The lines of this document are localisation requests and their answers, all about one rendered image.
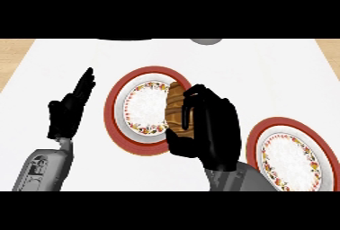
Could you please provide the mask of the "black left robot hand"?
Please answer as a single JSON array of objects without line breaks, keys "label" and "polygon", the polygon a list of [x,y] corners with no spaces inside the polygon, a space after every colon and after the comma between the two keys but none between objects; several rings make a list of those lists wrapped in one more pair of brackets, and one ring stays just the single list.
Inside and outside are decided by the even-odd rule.
[{"label": "black left robot hand", "polygon": [[51,101],[47,104],[50,120],[47,137],[50,139],[61,137],[72,139],[94,86],[92,68],[89,67],[84,71],[73,91],[64,95],[60,101]]}]

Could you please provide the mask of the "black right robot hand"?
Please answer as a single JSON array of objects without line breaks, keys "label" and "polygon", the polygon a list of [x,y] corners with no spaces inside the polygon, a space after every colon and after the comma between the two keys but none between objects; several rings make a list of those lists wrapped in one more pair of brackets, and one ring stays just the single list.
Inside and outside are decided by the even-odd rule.
[{"label": "black right robot hand", "polygon": [[189,127],[189,117],[193,117],[193,137],[180,137],[168,128],[165,140],[169,153],[197,157],[206,170],[233,172],[242,148],[234,106],[202,84],[194,84],[183,96],[181,128]]}]

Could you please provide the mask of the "brown croissant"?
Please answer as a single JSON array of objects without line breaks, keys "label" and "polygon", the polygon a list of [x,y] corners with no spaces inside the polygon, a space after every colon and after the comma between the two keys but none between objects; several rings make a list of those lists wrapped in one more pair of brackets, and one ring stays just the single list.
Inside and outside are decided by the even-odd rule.
[{"label": "brown croissant", "polygon": [[184,89],[178,82],[169,83],[165,99],[163,118],[168,128],[180,137],[193,137],[193,119],[189,119],[189,128],[181,128],[181,105]]}]

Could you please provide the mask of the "red-rimmed floral plate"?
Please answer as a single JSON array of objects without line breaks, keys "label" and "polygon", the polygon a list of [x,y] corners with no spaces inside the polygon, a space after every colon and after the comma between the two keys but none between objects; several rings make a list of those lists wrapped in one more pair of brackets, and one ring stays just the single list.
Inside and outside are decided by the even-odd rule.
[{"label": "red-rimmed floral plate", "polygon": [[246,163],[277,191],[340,191],[340,163],[319,134],[296,120],[262,119],[245,145]]},{"label": "red-rimmed floral plate", "polygon": [[104,102],[103,121],[116,146],[134,155],[150,156],[166,151],[163,131],[165,99],[169,84],[186,91],[184,76],[163,66],[144,66],[118,80]]}]

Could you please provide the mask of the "grey round object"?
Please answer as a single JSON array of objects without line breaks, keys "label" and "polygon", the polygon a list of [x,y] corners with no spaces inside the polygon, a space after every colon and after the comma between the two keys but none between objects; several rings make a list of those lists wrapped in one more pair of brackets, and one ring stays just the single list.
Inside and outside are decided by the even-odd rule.
[{"label": "grey round object", "polygon": [[221,39],[190,39],[196,44],[203,45],[203,46],[209,46],[217,44]]}]

